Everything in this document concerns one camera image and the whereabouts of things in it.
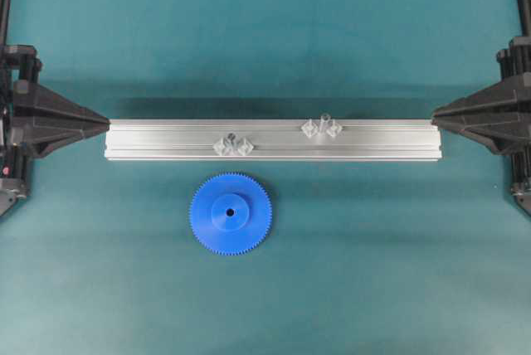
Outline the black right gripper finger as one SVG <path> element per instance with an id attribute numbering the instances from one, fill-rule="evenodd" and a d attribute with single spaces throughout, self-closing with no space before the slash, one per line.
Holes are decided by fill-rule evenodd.
<path id="1" fill-rule="evenodd" d="M 467 128 L 463 124 L 445 122 L 442 120 L 431 121 L 439 129 L 460 135 L 486 147 L 492 154 L 512 154 L 519 151 L 519 144 L 512 139 L 502 138 L 499 134 L 493 134 L 489 130 L 478 131 Z"/>
<path id="2" fill-rule="evenodd" d="M 500 108 L 516 105 L 519 88 L 518 80 L 502 80 L 494 85 L 479 90 L 472 95 L 459 98 L 448 105 L 441 106 L 432 114 L 432 120 L 436 121 L 444 117 L 461 114 L 477 114 L 490 112 Z"/>

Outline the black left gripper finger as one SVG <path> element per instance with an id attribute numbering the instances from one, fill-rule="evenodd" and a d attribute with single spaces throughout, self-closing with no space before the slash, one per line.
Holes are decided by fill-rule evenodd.
<path id="1" fill-rule="evenodd" d="M 52 118 L 60 121 L 109 124 L 110 121 L 91 109 L 28 80 L 17 80 L 13 85 L 15 117 Z"/>
<path id="2" fill-rule="evenodd" d="M 59 148 L 104 134 L 109 128 L 107 119 L 14 119 L 12 144 L 32 158 L 44 158 Z"/>

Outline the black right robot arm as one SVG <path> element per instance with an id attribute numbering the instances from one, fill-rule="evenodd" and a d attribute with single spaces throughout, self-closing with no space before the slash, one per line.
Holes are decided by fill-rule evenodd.
<path id="1" fill-rule="evenodd" d="M 435 109 L 431 121 L 508 157 L 511 194 L 530 213 L 530 38 L 513 38 L 496 60 L 499 82 Z"/>

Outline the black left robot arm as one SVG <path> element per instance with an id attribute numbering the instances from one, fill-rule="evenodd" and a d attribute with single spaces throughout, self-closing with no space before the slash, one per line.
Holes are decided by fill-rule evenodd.
<path id="1" fill-rule="evenodd" d="M 95 137 L 110 121 L 38 83 L 33 46 L 1 49 L 1 213 L 27 198 L 32 161 Z"/>

